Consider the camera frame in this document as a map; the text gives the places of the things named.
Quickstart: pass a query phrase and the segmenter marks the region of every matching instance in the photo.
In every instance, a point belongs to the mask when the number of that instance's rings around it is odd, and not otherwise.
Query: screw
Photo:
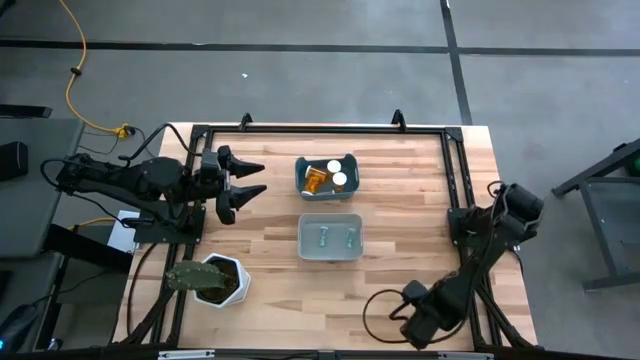
[[[356,234],[356,229],[353,228],[349,228],[347,230],[347,247],[348,248],[352,248],[353,247],[353,238]]]
[[[318,245],[320,245],[320,247],[325,247],[327,246],[327,232],[329,231],[329,228],[326,226],[320,226],[320,243],[318,243]]]

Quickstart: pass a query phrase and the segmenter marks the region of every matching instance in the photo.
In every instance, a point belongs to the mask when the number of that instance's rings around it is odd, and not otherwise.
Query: potted plant
[[[223,308],[244,300],[251,276],[237,259],[213,253],[201,263],[175,264],[167,272],[167,280],[174,290],[192,290],[197,302]]]

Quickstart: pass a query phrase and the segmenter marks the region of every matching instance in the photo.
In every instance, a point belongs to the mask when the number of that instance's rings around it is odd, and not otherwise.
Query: gray plastic bin
[[[321,226],[328,228],[320,245]],[[353,229],[351,247],[347,246]],[[305,260],[357,260],[364,252],[362,218],[357,214],[303,214],[298,221],[298,255]]]
[[[341,172],[347,175],[347,183],[344,185],[344,191],[335,193],[335,194],[325,194],[325,195],[307,195],[303,194],[304,185],[306,183],[305,172],[307,167],[311,165],[316,169],[326,169],[327,163],[331,160],[338,160],[342,165]],[[326,160],[306,160],[301,157],[296,160],[295,165],[295,180],[296,180],[296,189],[298,190],[298,194],[302,196],[303,199],[309,201],[320,201],[320,200],[338,200],[338,199],[347,199],[353,196],[353,193],[358,190],[360,186],[360,174],[358,174],[358,162],[356,158],[351,154],[346,154],[342,159],[326,159]],[[331,192],[333,190],[333,184],[329,180],[324,184],[318,187],[318,193],[323,192]]]

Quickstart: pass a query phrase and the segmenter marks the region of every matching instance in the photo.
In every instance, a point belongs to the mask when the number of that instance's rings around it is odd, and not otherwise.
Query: white bottle cap
[[[344,173],[335,173],[333,174],[333,183],[342,186],[347,183],[347,175]]]
[[[337,172],[340,172],[341,169],[342,169],[342,165],[338,160],[331,160],[327,164],[327,170],[329,170],[329,172],[337,173]]]

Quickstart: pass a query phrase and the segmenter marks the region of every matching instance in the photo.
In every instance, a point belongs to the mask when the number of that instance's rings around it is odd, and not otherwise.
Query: black box
[[[29,172],[29,149],[20,141],[0,146],[0,181],[26,175]]]

